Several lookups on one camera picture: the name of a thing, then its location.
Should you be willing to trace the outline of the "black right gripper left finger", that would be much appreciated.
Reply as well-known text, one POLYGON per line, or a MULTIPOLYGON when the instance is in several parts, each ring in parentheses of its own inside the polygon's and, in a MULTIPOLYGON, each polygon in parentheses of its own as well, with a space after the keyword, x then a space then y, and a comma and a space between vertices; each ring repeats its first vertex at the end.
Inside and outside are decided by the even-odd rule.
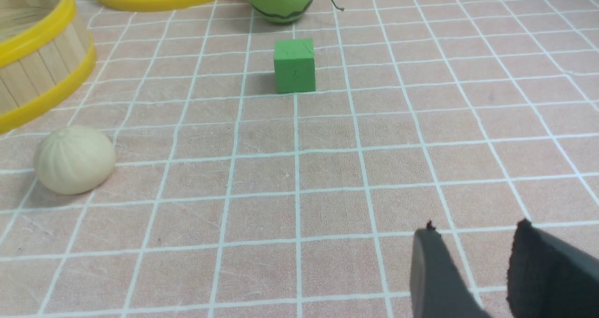
POLYGON ((469 292, 432 222, 414 233, 410 269, 414 318, 488 318, 469 292))

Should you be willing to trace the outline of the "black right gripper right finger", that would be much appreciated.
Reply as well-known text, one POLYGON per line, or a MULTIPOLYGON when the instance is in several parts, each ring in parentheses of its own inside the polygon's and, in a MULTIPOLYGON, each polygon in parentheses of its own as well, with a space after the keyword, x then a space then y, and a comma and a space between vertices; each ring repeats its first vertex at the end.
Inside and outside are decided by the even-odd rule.
POLYGON ((520 220, 507 271, 507 302, 515 318, 596 318, 599 261, 520 220))

